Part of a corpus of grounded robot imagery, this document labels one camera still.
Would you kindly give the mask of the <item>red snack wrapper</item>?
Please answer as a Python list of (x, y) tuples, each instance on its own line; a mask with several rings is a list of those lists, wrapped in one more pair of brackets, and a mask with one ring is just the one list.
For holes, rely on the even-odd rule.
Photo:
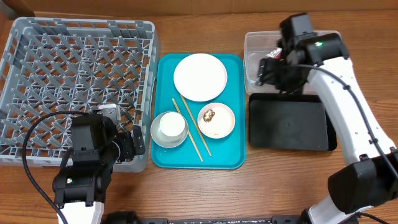
[(267, 58), (280, 59), (282, 48), (278, 47), (266, 55)]

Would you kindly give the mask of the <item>white paper cup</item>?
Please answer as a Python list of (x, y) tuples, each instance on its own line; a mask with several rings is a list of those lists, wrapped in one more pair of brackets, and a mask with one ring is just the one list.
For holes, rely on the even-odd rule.
[(185, 129), (185, 120), (178, 112), (167, 112), (160, 119), (160, 131), (170, 138), (181, 135)]

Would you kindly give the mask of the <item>pink small bowl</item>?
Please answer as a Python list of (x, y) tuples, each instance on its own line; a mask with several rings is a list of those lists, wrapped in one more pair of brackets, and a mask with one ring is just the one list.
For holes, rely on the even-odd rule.
[[(220, 127), (222, 128), (221, 133), (219, 136), (207, 136), (201, 129), (200, 127), (200, 121), (203, 120), (203, 115), (206, 111), (209, 109), (212, 109), (215, 112), (215, 115), (213, 117), (213, 121), (217, 121)], [(200, 128), (200, 131), (207, 137), (213, 138), (213, 139), (221, 139), (229, 135), (232, 130), (234, 129), (235, 126), (235, 115), (230, 107), (223, 103), (209, 103), (206, 106), (204, 106), (197, 117), (197, 123), (198, 127)]]

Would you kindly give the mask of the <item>pile of rice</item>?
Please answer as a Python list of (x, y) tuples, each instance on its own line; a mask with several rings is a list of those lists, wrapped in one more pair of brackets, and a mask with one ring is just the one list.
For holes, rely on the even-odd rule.
[(217, 121), (205, 121), (204, 119), (200, 121), (200, 127), (202, 131), (207, 136), (219, 136), (222, 128)]

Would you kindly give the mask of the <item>brown food chunk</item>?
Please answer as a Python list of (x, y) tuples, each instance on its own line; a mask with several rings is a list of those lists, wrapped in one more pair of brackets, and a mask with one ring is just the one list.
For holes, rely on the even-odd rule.
[(214, 115), (215, 115), (215, 112), (212, 109), (209, 109), (208, 111), (206, 111), (203, 115), (204, 122), (210, 122), (213, 119)]

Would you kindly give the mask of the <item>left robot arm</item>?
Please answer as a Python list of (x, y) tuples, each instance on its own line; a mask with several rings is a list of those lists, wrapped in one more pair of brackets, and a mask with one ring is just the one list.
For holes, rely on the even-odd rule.
[(114, 164), (145, 153), (141, 128), (119, 132), (102, 114), (72, 119), (72, 149), (52, 182), (59, 223), (101, 223)]

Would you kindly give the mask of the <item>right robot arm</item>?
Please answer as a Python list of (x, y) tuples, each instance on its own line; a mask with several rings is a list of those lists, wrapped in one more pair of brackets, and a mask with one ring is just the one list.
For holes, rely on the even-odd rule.
[(336, 33), (283, 33), (280, 58), (261, 63), (259, 83), (292, 93), (309, 84), (340, 139), (345, 167), (328, 178), (328, 196), (299, 223), (344, 223), (397, 198), (397, 148), (375, 119), (355, 79), (348, 49)]

